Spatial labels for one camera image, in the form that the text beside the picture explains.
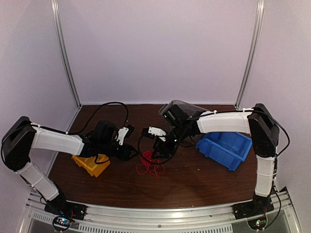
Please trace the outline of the right aluminium corner post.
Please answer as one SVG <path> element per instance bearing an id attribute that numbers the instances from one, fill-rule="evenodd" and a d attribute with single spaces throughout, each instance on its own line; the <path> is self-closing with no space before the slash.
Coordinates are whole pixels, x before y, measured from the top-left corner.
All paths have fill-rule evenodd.
<path id="1" fill-rule="evenodd" d="M 235 102 L 235 108 L 240 109 L 242 99 L 244 97 L 244 94 L 246 92 L 247 83 L 250 78 L 250 74 L 252 71 L 252 66 L 255 60 L 256 50 L 261 34 L 262 24 L 263 24 L 263 18 L 264 18 L 264 6 L 265 1 L 264 0 L 258 0 L 257 1 L 257 8 L 256 8 L 256 14 L 255 14 L 255 21 L 254 21 L 254 27 L 251 37 L 251 44 L 249 53 L 247 56 L 246 66 L 243 73 L 242 83 L 240 85 L 239 93 Z"/>

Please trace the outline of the aluminium front rail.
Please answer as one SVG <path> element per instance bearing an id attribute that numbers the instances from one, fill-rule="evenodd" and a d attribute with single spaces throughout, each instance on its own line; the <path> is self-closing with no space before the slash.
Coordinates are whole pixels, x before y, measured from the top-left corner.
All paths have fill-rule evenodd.
<path id="1" fill-rule="evenodd" d="M 292 200 L 280 192 L 281 211 L 264 231 L 253 230 L 248 223 L 261 216 L 236 219 L 233 203 L 175 208 L 118 208 L 84 204 L 84 220 L 75 220 L 65 233 L 301 233 Z M 44 211 L 40 196 L 31 192 L 18 233 L 56 233 L 54 215 Z"/>

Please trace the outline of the clear grey plastic container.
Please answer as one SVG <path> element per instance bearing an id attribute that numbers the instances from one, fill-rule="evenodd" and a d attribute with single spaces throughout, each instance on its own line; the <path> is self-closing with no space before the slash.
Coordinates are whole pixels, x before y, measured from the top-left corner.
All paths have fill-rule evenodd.
<path id="1" fill-rule="evenodd" d="M 185 112 L 188 116 L 193 115 L 195 112 L 206 112 L 207 109 L 190 104 L 188 102 L 182 101 L 182 100 L 172 100 L 169 103 L 163 105 L 161 109 L 158 111 L 158 113 L 162 116 L 170 107 L 173 105 L 177 105 L 183 112 Z"/>

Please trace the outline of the left aluminium corner post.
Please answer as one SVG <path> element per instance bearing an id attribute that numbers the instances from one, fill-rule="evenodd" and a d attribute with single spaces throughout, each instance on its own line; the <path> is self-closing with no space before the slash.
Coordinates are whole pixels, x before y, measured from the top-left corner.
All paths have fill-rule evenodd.
<path id="1" fill-rule="evenodd" d="M 78 92 L 76 89 L 76 85 L 74 83 L 74 79 L 73 79 L 73 75 L 72 75 L 72 71 L 71 71 L 71 67 L 69 63 L 69 57 L 68 57 L 65 39 L 64 39 L 64 33 L 62 29 L 62 22 L 61 22 L 61 16 L 60 16 L 60 11 L 59 11 L 58 0 L 51 0 L 51 6 L 52 6 L 52 15 L 53 15 L 55 29 L 56 29 L 56 35 L 57 35 L 60 54 L 61 54 L 61 60 L 63 63 L 67 81 L 69 83 L 69 89 L 71 91 L 76 107 L 80 108 L 82 105 L 81 105 L 81 102 L 78 96 Z"/>

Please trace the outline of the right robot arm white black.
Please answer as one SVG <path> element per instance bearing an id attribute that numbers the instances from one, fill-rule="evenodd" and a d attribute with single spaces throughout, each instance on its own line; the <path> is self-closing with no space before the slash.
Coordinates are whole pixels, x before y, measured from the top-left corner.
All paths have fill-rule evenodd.
<path id="1" fill-rule="evenodd" d="M 260 214 L 270 202 L 277 171 L 279 127 L 264 104 L 237 111 L 209 111 L 181 100 L 165 104 L 159 114 L 172 126 L 170 132 L 149 127 L 147 133 L 157 137 L 154 153 L 165 158 L 175 155 L 181 141 L 188 136 L 206 133 L 235 132 L 251 136 L 257 158 L 257 181 L 249 210 Z"/>

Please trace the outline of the blue plastic bin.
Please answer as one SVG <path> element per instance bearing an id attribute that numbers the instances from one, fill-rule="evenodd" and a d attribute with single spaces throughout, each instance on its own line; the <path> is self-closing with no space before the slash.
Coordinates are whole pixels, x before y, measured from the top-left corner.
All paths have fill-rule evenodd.
<path id="1" fill-rule="evenodd" d="M 236 171 L 244 162 L 252 147 L 252 140 L 237 132 L 207 133 L 196 148 L 206 158 L 225 166 L 229 171 Z"/>

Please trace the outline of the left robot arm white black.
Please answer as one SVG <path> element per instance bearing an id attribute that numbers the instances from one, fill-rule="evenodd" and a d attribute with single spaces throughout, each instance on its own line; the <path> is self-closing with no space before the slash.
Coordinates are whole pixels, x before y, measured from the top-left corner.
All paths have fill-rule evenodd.
<path id="1" fill-rule="evenodd" d="M 31 161 L 32 149 L 43 149 L 67 153 L 82 158 L 94 158 L 101 164 L 99 156 L 116 157 L 129 161 L 138 155 L 137 150 L 124 142 L 133 132 L 131 125 L 118 129 L 109 121 L 99 121 L 94 130 L 87 134 L 63 132 L 36 125 L 22 116 L 1 141 L 1 158 L 7 168 L 19 174 L 36 189 L 51 208 L 60 216 L 70 211 L 60 189 Z"/>

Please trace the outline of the yellow plastic bin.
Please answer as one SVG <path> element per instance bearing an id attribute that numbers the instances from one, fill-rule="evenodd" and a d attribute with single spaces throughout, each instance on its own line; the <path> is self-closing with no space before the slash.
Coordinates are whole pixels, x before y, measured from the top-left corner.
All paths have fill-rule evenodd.
<path id="1" fill-rule="evenodd" d="M 109 165 L 110 159 L 104 154 L 98 154 L 97 157 L 83 158 L 72 156 L 72 160 L 82 167 L 92 177 L 98 177 Z"/>

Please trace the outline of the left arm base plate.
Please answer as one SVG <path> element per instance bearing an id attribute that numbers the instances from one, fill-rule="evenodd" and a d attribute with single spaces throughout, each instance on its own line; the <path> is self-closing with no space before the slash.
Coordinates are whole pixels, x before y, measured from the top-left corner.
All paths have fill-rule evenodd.
<path id="1" fill-rule="evenodd" d="M 84 220 L 86 206 L 66 200 L 55 199 L 47 201 L 44 211 L 54 215 L 63 216 L 69 219 Z"/>

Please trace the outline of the aluminium corner post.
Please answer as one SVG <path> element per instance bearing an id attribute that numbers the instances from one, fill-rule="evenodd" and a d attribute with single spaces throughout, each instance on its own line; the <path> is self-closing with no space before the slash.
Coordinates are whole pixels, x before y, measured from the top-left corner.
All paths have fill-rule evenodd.
<path id="1" fill-rule="evenodd" d="M 252 71 L 252 66 L 255 60 L 256 50 L 261 34 L 262 24 L 263 24 L 263 18 L 264 18 L 264 6 L 265 1 L 264 0 L 258 0 L 257 1 L 257 8 L 256 8 L 256 14 L 255 14 L 255 21 L 254 21 L 254 27 L 251 37 L 251 44 L 249 53 L 247 56 L 246 66 L 243 73 L 242 83 L 240 85 L 239 93 L 235 102 L 235 108 L 240 109 L 242 99 L 244 97 L 244 94 L 246 92 L 247 83 L 250 78 L 250 74 Z"/>
<path id="2" fill-rule="evenodd" d="M 72 75 L 72 71 L 71 71 L 71 67 L 69 63 L 69 57 L 68 57 L 65 39 L 64 39 L 64 33 L 62 29 L 62 22 L 61 22 L 61 16 L 60 16 L 60 11 L 59 11 L 58 0 L 51 0 L 51 6 L 52 6 L 52 15 L 53 15 L 55 29 L 56 29 L 56 35 L 57 35 L 60 54 L 61 54 L 61 60 L 63 63 L 67 81 L 69 83 L 69 89 L 71 91 L 76 107 L 80 108 L 82 105 L 81 105 L 81 102 L 78 96 L 78 92 L 76 89 L 76 85 L 74 83 L 74 79 L 73 79 L 73 75 Z"/>

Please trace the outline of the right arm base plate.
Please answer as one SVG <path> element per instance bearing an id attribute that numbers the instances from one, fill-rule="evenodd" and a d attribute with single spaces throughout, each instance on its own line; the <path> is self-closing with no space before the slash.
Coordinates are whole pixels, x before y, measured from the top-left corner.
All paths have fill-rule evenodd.
<path id="1" fill-rule="evenodd" d="M 236 220 L 263 215 L 275 209 L 271 201 L 263 202 L 260 200 L 237 203 L 234 204 L 232 208 Z"/>

